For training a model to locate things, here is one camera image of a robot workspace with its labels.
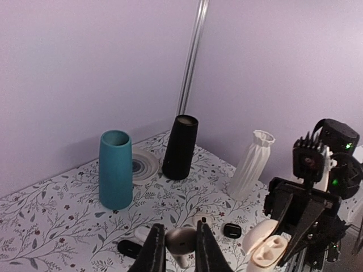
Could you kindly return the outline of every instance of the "white plastic part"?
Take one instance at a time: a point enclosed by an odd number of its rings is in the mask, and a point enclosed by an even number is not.
[[[197,231],[194,228],[176,228],[165,235],[166,248],[183,269],[189,266],[187,255],[196,249]]]
[[[254,141],[241,157],[227,188],[231,198],[241,201],[249,196],[270,157],[270,146],[274,142],[275,138],[271,134],[262,130],[254,131]]]
[[[144,226],[139,226],[135,229],[134,235],[138,238],[141,242],[145,242],[147,236],[149,235],[150,229]]]
[[[203,214],[203,213],[198,213],[198,214],[196,214],[194,217],[193,217],[193,225],[195,226],[195,227],[197,227],[197,225],[198,225],[198,221],[204,221],[205,220],[205,222],[203,222],[203,223],[206,223],[206,224],[208,224],[208,226],[210,227],[210,228],[212,228],[213,227],[213,217],[211,216],[211,215],[209,215],[209,214]]]
[[[258,223],[251,229],[243,238],[242,249],[246,255],[250,254],[256,249],[268,236],[271,235],[273,230],[278,224],[277,220],[266,219]]]
[[[314,184],[314,189],[326,192],[328,190],[329,185],[329,172],[331,168],[336,166],[336,160],[332,160],[330,157],[333,155],[333,152],[330,151],[329,147],[326,147],[327,156],[325,158],[324,164],[324,173],[320,182]]]
[[[186,269],[189,267],[187,255],[177,256],[172,254],[172,256],[175,259],[176,263],[180,266],[180,268]]]
[[[273,271],[278,261],[284,255],[288,241],[280,235],[273,235],[266,239],[253,252],[248,265],[247,272],[270,272]]]

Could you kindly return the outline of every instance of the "black vase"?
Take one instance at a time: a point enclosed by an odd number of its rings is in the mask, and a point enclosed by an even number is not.
[[[175,117],[163,163],[163,173],[171,180],[188,177],[197,139],[198,120],[189,115]]]

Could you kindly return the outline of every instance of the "table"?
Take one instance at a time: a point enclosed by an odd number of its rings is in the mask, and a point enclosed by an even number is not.
[[[161,133],[136,146],[162,162],[169,133]],[[137,241],[140,225],[162,223],[167,229],[191,226],[197,212],[214,217],[213,232],[230,266],[244,271],[248,258],[242,239],[222,236],[220,227],[233,222],[243,233],[265,219],[262,214],[267,187],[258,183],[250,197],[234,201],[226,186],[234,167],[207,150],[196,147],[187,179],[172,181],[161,172],[144,186],[133,189],[132,204],[119,211],[98,201],[98,161],[29,186],[0,199],[0,271],[127,271],[134,260],[117,253],[121,239]],[[180,269],[167,253],[167,272]]]

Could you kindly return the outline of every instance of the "metal pole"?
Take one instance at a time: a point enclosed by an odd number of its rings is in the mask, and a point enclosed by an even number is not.
[[[194,73],[194,66],[195,66],[201,35],[203,32],[208,4],[209,0],[200,0],[199,2],[199,9],[195,20],[191,45],[189,47],[189,53],[188,53],[187,63],[185,66],[183,83],[181,85],[179,103],[176,115],[184,114],[187,110],[187,104],[188,104],[192,78]]]

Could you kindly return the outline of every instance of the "white ribbed vase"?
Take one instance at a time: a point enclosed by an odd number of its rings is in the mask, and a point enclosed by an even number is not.
[[[274,136],[262,130],[254,131],[254,141],[245,150],[227,188],[234,200],[244,200],[252,192],[271,153]]]

